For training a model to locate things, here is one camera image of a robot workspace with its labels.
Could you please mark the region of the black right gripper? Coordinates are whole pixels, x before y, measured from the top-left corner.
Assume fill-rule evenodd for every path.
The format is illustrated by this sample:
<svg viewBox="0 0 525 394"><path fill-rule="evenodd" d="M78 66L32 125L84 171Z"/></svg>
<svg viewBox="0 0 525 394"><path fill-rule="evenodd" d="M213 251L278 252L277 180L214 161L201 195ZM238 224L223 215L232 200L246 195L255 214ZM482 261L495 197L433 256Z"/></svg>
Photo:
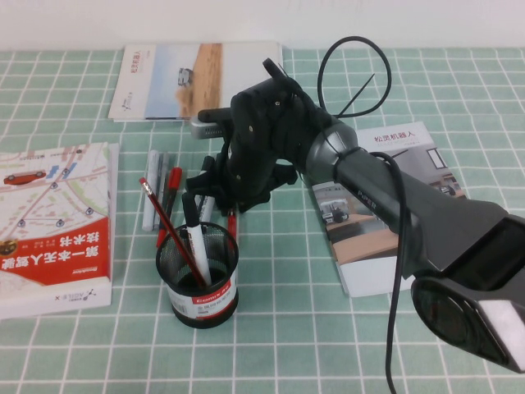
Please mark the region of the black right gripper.
<svg viewBox="0 0 525 394"><path fill-rule="evenodd" d="M291 78L268 79L236 94L221 121L225 144L212 169L190 178L186 189L215 198L223 217L267 203L271 192L305 172L314 140L331 124Z"/></svg>

